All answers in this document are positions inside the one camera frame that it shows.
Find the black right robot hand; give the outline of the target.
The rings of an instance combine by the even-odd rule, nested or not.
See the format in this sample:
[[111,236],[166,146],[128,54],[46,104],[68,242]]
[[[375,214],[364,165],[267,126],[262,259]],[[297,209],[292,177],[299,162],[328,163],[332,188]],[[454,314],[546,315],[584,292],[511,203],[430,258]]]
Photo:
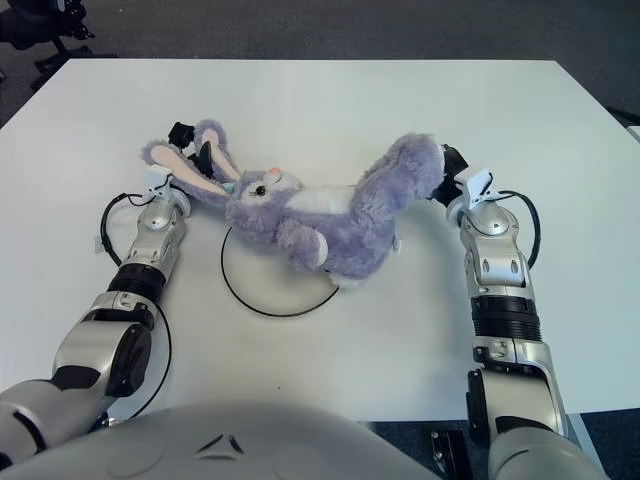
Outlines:
[[455,177],[468,168],[463,156],[452,146],[441,145],[444,155],[444,178],[442,183],[432,192],[430,200],[435,200],[444,207],[448,207],[455,199],[462,195]]

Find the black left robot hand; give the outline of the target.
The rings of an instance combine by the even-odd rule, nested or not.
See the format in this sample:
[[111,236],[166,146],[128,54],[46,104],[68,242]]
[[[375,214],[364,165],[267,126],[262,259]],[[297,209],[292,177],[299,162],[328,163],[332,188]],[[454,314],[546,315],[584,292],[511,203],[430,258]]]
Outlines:
[[[195,127],[176,122],[168,134],[169,143],[183,151],[186,147],[194,142]],[[205,142],[198,154],[191,154],[188,159],[194,164],[195,168],[208,179],[214,178],[214,172],[211,161],[211,147],[209,142]]]

